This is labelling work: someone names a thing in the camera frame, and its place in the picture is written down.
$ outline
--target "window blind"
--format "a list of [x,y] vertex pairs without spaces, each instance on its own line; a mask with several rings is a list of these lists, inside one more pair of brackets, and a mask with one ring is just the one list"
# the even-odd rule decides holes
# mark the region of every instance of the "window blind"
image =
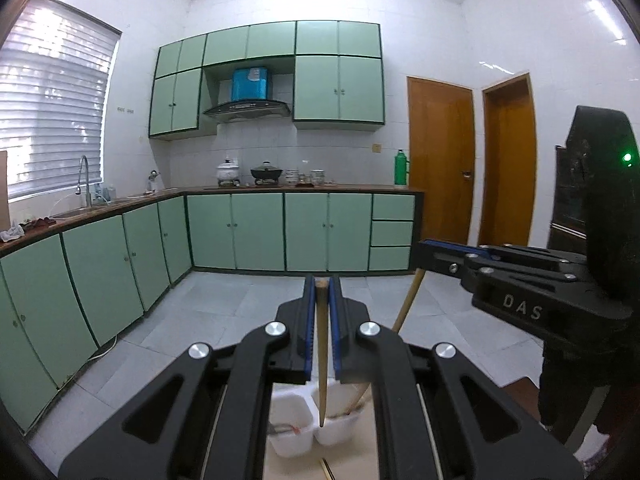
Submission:
[[90,182],[101,181],[104,102],[119,38],[56,1],[28,3],[0,49],[9,198],[74,186],[82,155]]

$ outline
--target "drawer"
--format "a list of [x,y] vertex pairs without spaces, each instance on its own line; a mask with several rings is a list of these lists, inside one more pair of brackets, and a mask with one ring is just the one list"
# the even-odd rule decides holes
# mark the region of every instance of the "drawer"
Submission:
[[413,195],[375,194],[373,196],[374,220],[413,220]]
[[413,222],[379,222],[371,224],[372,246],[407,246],[411,245],[414,231]]
[[411,247],[372,247],[369,270],[407,270]]

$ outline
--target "bottle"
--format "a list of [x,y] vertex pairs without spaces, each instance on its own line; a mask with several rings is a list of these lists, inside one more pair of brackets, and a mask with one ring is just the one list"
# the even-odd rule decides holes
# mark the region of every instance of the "bottle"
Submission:
[[402,152],[402,150],[398,150],[398,154],[394,159],[394,184],[396,186],[406,186],[406,155]]

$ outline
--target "faucet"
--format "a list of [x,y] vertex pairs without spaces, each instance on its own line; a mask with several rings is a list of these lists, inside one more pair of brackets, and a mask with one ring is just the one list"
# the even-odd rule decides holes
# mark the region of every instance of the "faucet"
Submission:
[[86,206],[87,207],[91,207],[91,191],[89,190],[89,161],[86,160],[86,155],[83,155],[80,158],[80,167],[78,168],[78,185],[76,186],[76,195],[80,195],[82,193],[82,190],[80,189],[80,179],[82,178],[82,164],[84,163],[85,166],[85,170],[84,170],[84,183],[86,185],[86,189],[85,189],[85,197],[84,200],[86,202]]

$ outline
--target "white container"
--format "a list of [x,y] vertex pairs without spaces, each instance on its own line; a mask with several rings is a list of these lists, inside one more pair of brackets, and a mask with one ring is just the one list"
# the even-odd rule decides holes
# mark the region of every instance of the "white container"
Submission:
[[274,392],[271,396],[269,422],[277,424],[291,424],[300,428],[298,434],[293,431],[277,435],[268,435],[277,455],[284,458],[304,455],[311,450],[314,442],[314,416],[305,397],[291,390],[282,393]]
[[[353,437],[356,423],[360,418],[362,410],[353,411],[349,415],[330,418],[333,415],[339,415],[353,400],[358,387],[355,384],[340,384],[338,382],[329,382],[326,391],[326,416],[324,418],[324,426],[316,427],[315,437],[322,446],[335,446],[346,442]],[[319,391],[314,388],[311,397],[319,409]]]

